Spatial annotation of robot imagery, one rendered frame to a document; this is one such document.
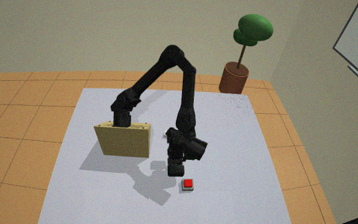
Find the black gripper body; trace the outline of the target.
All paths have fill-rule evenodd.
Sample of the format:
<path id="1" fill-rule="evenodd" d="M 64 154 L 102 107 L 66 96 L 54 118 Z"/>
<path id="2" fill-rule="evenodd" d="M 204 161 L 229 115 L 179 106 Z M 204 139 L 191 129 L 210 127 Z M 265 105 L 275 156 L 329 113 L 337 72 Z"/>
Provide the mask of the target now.
<path id="1" fill-rule="evenodd" d="M 183 153 L 185 150 L 181 151 L 174 151 L 170 147 L 170 137 L 167 136 L 167 143 L 169 142 L 168 146 L 168 158 L 171 158 L 171 164 L 168 165 L 168 176 L 169 177 L 183 177 L 185 175 L 185 168 L 182 165 L 182 158 Z"/>

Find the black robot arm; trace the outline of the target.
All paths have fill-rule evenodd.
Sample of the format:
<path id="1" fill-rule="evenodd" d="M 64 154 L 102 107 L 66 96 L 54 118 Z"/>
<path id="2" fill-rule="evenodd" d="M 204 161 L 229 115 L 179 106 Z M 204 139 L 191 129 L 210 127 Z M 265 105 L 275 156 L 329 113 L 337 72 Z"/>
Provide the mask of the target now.
<path id="1" fill-rule="evenodd" d="M 178 66 L 183 71 L 183 85 L 181 94 L 181 106 L 177 115 L 176 127 L 169 128 L 165 133 L 170 137 L 170 147 L 174 151 L 185 150 L 183 162 L 186 160 L 198 160 L 202 158 L 208 143 L 197 139 L 195 126 L 196 117 L 194 111 L 194 95 L 196 69 L 185 58 L 185 53 L 176 45 L 169 45 L 161 53 L 156 64 L 138 80 L 132 87 L 124 90 L 117 96 L 117 100 L 111 105 L 114 112 L 113 127 L 128 128 L 131 125 L 130 111 L 141 102 L 141 94 L 156 81 L 165 70 Z"/>

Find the red button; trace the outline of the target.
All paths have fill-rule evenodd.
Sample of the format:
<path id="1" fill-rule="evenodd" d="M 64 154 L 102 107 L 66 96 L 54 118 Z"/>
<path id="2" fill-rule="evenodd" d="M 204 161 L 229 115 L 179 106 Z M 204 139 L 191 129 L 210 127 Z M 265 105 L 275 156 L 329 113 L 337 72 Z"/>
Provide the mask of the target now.
<path id="1" fill-rule="evenodd" d="M 181 185 L 182 185 L 182 191 L 193 191 L 194 189 L 193 179 L 182 179 Z"/>

